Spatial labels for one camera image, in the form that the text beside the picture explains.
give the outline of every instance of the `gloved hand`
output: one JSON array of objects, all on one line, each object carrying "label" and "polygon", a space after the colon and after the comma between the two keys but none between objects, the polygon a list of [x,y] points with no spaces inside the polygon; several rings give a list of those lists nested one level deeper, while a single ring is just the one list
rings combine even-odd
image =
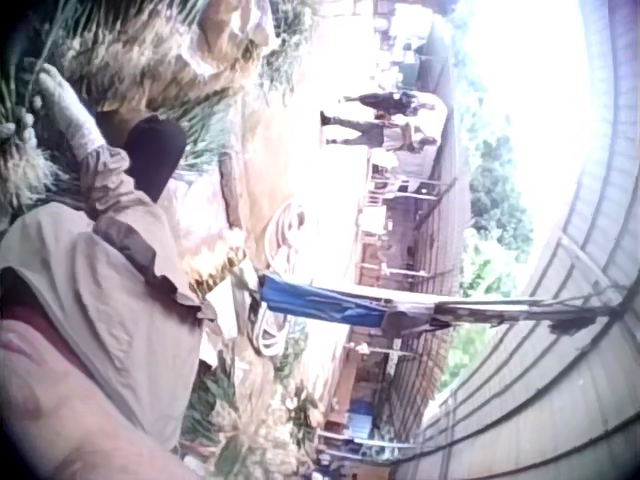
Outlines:
[{"label": "gloved hand", "polygon": [[[33,77],[35,59],[26,59],[28,82]],[[69,83],[51,65],[42,65],[34,79],[36,92],[42,95],[47,112],[62,130],[78,160],[82,160],[96,148],[105,145],[95,119],[82,105]]]},{"label": "gloved hand", "polygon": [[36,133],[33,130],[33,115],[27,113],[24,108],[19,107],[17,117],[18,125],[13,122],[0,125],[0,141],[5,142],[16,135],[25,145],[36,148],[38,142],[36,140]]}]

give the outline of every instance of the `corrugated metal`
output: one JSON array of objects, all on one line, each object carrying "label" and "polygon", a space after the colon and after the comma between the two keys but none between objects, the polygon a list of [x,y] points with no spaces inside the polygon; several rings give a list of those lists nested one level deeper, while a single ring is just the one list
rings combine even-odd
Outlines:
[{"label": "corrugated metal", "polygon": [[[581,5],[599,122],[567,217],[528,287],[542,297],[628,286],[640,269],[638,2]],[[640,462],[639,338],[640,298],[623,319],[574,337],[544,325],[501,329],[451,407],[428,422],[422,458],[395,478],[622,478]]]}]

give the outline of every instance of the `dirt path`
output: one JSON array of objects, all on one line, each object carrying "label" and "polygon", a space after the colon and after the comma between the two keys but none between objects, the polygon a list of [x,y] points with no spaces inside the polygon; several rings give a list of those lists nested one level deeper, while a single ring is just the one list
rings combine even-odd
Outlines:
[{"label": "dirt path", "polygon": [[[233,115],[243,128],[231,163],[221,166],[225,196],[232,200],[230,223],[247,232],[254,263],[266,266],[262,245],[267,224],[284,202],[299,196],[317,235],[301,249],[304,271],[298,273],[324,282],[354,278],[356,217],[365,184],[366,149],[324,147],[323,133],[345,132],[321,132],[319,123],[321,109],[361,116],[359,107],[338,107],[337,100],[371,88],[373,20],[371,15],[345,15],[352,10],[352,1],[325,4],[295,94],[286,105],[273,99],[266,106],[250,93],[239,100]],[[328,405],[349,329],[309,320],[308,330],[297,376]]]}]

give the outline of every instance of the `roof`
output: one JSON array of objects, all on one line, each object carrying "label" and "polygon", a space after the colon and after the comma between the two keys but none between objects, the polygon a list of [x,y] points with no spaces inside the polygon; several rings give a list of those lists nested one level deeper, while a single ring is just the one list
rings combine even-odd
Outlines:
[{"label": "roof", "polygon": [[[638,4],[582,0],[597,123],[566,217],[528,295],[573,297],[638,287]],[[424,430],[398,479],[625,478],[640,431],[640,298],[573,337],[541,324],[502,328]]]},{"label": "roof", "polygon": [[[437,56],[444,62],[442,74],[438,70],[431,73],[424,70],[425,83],[429,83],[431,77],[440,78],[433,93],[449,109],[442,144],[430,175],[432,180],[442,182],[442,198],[435,202],[416,203],[416,208],[420,208],[423,214],[418,218],[423,216],[424,221],[418,221],[420,226],[415,245],[415,269],[437,276],[416,282],[414,291],[455,296],[460,285],[463,234],[471,220],[471,199],[469,172],[459,158],[461,150],[453,108],[454,76],[449,50],[444,42],[443,22],[441,17],[434,17],[429,41],[423,50],[423,54]],[[391,383],[391,407],[399,441],[408,441],[418,432],[424,411],[440,385],[448,349],[447,330],[403,340],[401,350],[419,353],[420,358],[418,361],[400,359]]]}]

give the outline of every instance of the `tan jacket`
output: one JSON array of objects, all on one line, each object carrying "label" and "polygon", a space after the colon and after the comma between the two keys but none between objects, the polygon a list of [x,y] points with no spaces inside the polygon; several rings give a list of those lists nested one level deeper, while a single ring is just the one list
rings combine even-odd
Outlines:
[{"label": "tan jacket", "polygon": [[87,213],[50,203],[0,244],[100,388],[164,448],[178,441],[209,305],[190,293],[167,219],[106,146],[81,162]]}]

